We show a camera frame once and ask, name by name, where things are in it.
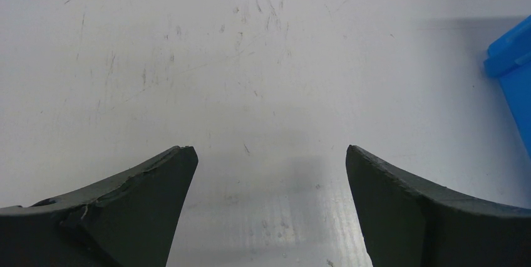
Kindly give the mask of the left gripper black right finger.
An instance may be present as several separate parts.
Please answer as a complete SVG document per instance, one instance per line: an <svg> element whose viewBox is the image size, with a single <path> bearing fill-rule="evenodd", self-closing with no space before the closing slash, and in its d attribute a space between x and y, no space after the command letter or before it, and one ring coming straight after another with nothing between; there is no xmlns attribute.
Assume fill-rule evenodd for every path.
<svg viewBox="0 0 531 267"><path fill-rule="evenodd" d="M472 197L351 145L346 171L374 266L529 266L530 210Z"/></svg>

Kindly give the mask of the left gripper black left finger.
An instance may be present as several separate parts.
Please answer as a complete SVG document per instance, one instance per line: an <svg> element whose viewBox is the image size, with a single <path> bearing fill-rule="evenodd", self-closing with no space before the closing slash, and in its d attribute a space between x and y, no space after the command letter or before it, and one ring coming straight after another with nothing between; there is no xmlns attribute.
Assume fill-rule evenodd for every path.
<svg viewBox="0 0 531 267"><path fill-rule="evenodd" d="M2 266L165 266L198 165L193 147L32 206L1 209Z"/></svg>

